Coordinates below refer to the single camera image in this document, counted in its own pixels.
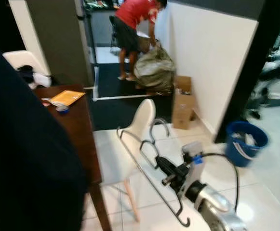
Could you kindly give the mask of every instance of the plastic bag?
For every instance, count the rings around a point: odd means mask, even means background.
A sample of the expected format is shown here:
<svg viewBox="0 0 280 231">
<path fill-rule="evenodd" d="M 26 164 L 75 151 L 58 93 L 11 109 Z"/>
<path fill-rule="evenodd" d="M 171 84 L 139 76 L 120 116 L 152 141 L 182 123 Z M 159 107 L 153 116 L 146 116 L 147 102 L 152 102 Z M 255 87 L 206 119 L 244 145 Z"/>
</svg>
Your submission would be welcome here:
<svg viewBox="0 0 280 231">
<path fill-rule="evenodd" d="M 134 67 L 136 82 L 149 91 L 170 93 L 174 72 L 175 64 L 161 46 L 144 54 Z"/>
</svg>

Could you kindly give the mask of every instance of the white chair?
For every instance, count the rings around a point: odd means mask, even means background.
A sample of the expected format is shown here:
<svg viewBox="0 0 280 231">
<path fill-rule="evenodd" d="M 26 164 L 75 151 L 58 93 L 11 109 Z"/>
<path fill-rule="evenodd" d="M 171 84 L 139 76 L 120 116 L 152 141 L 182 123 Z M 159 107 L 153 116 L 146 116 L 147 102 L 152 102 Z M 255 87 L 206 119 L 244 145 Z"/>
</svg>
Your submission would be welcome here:
<svg viewBox="0 0 280 231">
<path fill-rule="evenodd" d="M 49 76 L 50 73 L 44 68 L 34 54 L 30 51 L 11 51 L 3 54 L 5 59 L 10 63 L 14 69 L 18 69 L 23 65 L 29 65 L 33 67 L 33 70 L 45 76 Z"/>
<path fill-rule="evenodd" d="M 149 99 L 143 100 L 135 113 L 131 125 L 124 130 L 132 132 L 142 139 L 145 131 L 148 130 L 150 124 L 153 122 L 155 114 L 156 108 L 154 102 Z M 128 180 L 131 172 L 136 168 L 135 163 L 117 137 L 116 130 L 96 131 L 94 132 L 94 139 L 103 178 L 102 185 L 124 182 L 135 219 L 139 221 Z M 124 133 L 122 140 L 135 157 L 140 154 L 140 143 L 135 138 Z"/>
</svg>

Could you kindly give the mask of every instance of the black cable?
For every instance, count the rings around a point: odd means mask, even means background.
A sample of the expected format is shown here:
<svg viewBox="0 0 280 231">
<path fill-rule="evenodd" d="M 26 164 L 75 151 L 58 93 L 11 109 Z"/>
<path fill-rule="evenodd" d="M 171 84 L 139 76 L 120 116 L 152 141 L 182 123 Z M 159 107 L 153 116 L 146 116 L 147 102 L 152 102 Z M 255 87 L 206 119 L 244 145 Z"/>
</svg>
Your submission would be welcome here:
<svg viewBox="0 0 280 231">
<path fill-rule="evenodd" d="M 236 199 L 235 199 L 235 212 L 237 211 L 237 206 L 238 206 L 238 199 L 239 199 L 239 196 L 240 196 L 240 179 L 239 179 L 239 174 L 238 174 L 238 171 L 237 171 L 237 168 L 235 166 L 235 164 L 224 154 L 218 154 L 218 153 L 205 153 L 205 154 L 202 154 L 201 156 L 202 157 L 206 157 L 206 156 L 222 156 L 223 158 L 227 159 L 228 162 L 230 162 L 232 164 L 232 166 L 234 167 L 234 170 L 235 170 L 235 174 L 236 174 Z"/>
</svg>

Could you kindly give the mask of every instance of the wooden table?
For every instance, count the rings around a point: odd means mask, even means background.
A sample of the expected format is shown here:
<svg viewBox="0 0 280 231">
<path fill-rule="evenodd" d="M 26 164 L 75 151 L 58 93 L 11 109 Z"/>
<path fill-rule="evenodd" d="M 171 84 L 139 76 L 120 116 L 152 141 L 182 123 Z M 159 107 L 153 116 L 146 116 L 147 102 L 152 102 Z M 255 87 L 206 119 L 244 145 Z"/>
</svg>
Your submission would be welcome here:
<svg viewBox="0 0 280 231">
<path fill-rule="evenodd" d="M 83 87 L 80 84 L 75 84 L 40 88 L 35 90 L 35 94 L 38 98 L 52 98 L 64 90 L 83 92 Z M 111 231 L 99 186 L 102 179 L 86 97 L 82 96 L 74 102 L 70 106 L 70 111 L 64 115 L 59 114 L 53 105 L 48 106 L 48 108 L 54 118 L 66 129 L 73 145 L 77 149 L 89 184 L 89 193 L 91 194 L 102 229 L 103 231 Z"/>
</svg>

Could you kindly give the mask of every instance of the blue bucket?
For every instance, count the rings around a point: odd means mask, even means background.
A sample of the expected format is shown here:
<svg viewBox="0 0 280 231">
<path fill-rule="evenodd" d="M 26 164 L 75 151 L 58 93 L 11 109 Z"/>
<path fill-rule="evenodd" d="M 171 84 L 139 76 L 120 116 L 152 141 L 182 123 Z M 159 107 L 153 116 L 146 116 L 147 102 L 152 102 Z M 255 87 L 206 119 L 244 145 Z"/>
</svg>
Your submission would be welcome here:
<svg viewBox="0 0 280 231">
<path fill-rule="evenodd" d="M 234 138 L 233 133 L 251 134 L 257 146 L 249 146 L 241 139 Z M 260 128 L 247 122 L 237 121 L 227 126 L 226 155 L 238 167 L 247 166 L 268 143 L 268 137 Z"/>
</svg>

